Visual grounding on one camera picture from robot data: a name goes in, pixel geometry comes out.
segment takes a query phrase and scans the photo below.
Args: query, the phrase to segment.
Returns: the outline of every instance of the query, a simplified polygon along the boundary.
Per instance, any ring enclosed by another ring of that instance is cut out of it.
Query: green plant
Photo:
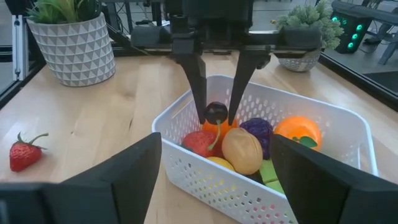
[[[28,9],[28,19],[41,24],[69,24],[97,18],[101,14],[98,0],[37,0]]]
[[[327,1],[321,0],[316,6],[296,6],[287,16],[280,16],[277,28],[319,27],[322,33],[322,48],[335,49],[340,44],[338,38],[344,33],[339,21],[330,19],[332,10],[326,8]]]

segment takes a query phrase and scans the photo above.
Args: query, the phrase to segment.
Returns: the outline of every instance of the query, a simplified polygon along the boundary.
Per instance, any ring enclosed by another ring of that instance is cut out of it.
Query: wooden table
[[[234,75],[237,56],[203,57],[207,74]],[[151,130],[154,118],[189,89],[183,70],[165,57],[117,58],[117,72],[98,85],[62,86],[45,67],[0,110],[0,180],[61,182],[123,150]],[[398,114],[317,65],[292,73],[276,58],[252,82],[353,110],[370,124],[381,176],[398,183]],[[44,159],[20,173],[9,170],[18,132],[48,148]],[[172,185],[161,167],[146,223],[235,223]]]

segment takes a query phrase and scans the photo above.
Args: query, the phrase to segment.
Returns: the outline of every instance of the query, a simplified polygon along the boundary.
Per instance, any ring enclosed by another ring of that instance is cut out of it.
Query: strawberry
[[[48,133],[41,134],[29,142],[24,142],[21,139],[21,133],[19,133],[18,141],[10,149],[10,169],[14,172],[19,172],[37,162],[42,157],[42,148],[33,145],[33,142],[40,137],[48,135]]]
[[[212,131],[194,131],[182,139],[182,146],[205,158],[214,156],[217,149],[214,149],[216,134]]]

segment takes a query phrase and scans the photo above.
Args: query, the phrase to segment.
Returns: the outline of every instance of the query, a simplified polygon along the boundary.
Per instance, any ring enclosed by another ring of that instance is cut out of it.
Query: basket
[[[207,82],[207,102],[229,105],[233,79],[213,75]],[[318,123],[322,153],[378,175],[369,125],[352,111],[249,83],[236,119],[240,124],[262,117],[275,127],[290,115],[305,115]],[[152,131],[162,135],[162,162],[171,183],[241,223],[297,223],[285,195],[180,147],[186,134],[200,129],[191,91],[154,120]]]

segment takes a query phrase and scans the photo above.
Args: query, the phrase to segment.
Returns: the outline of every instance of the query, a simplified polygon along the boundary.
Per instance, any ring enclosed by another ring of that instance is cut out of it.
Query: geometric patterned pot
[[[116,71],[104,14],[73,24],[27,23],[53,74],[66,86],[103,82]]]
[[[320,50],[307,53],[304,58],[293,59],[293,58],[278,58],[279,63],[293,72],[307,72],[311,70],[317,63],[319,56],[321,55]]]

